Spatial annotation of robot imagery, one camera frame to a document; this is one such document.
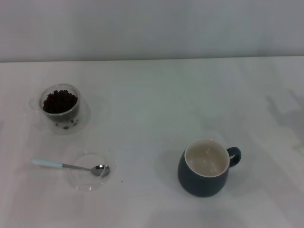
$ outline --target light blue spoon handle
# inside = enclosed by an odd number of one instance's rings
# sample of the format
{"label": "light blue spoon handle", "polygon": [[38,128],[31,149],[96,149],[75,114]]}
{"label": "light blue spoon handle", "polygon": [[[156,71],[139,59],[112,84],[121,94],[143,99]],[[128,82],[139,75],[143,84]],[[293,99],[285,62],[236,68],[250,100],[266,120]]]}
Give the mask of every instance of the light blue spoon handle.
{"label": "light blue spoon handle", "polygon": [[32,158],[30,162],[34,165],[42,165],[42,166],[48,166],[48,167],[53,167],[53,168],[62,168],[62,163],[57,162],[57,161],[50,161],[47,159],[42,159],[42,158]]}

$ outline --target metal spoon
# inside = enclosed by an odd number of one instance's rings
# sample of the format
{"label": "metal spoon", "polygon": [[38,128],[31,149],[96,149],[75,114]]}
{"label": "metal spoon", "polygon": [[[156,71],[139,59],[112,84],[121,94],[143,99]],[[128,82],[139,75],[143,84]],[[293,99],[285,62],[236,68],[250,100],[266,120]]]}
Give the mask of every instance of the metal spoon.
{"label": "metal spoon", "polygon": [[110,173],[110,167],[107,165],[97,165],[91,169],[88,169],[80,166],[63,164],[57,161],[50,161],[42,158],[32,158],[30,162],[34,165],[42,165],[52,168],[69,168],[69,169],[90,171],[93,175],[97,177],[105,177]]}

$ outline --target white wall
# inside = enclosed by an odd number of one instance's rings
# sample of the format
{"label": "white wall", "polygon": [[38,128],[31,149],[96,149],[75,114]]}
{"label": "white wall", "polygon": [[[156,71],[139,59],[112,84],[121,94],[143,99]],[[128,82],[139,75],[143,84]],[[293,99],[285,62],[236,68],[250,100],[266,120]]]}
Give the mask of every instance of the white wall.
{"label": "white wall", "polygon": [[304,0],[2,0],[0,61],[304,55]]}

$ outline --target white table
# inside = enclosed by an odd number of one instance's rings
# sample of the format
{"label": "white table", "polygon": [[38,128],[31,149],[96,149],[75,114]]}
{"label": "white table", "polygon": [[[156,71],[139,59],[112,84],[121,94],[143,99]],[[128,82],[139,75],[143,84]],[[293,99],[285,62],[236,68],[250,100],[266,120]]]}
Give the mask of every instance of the white table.
{"label": "white table", "polygon": [[[58,83],[76,86],[91,109],[72,135],[37,128],[28,108]],[[1,228],[304,226],[304,57],[4,63],[0,108]],[[197,138],[242,151],[210,198],[177,179]],[[116,166],[96,191],[29,163],[69,162],[84,149]]]}

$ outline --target dark green mug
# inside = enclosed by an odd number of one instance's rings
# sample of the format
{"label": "dark green mug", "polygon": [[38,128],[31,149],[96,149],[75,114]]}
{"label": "dark green mug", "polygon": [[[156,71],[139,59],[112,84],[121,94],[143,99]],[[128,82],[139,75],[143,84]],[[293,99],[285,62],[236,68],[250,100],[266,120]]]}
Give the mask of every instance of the dark green mug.
{"label": "dark green mug", "polygon": [[238,147],[225,149],[212,139],[197,139],[190,143],[178,166],[178,178],[189,193],[208,197],[225,185],[229,167],[241,160]]}

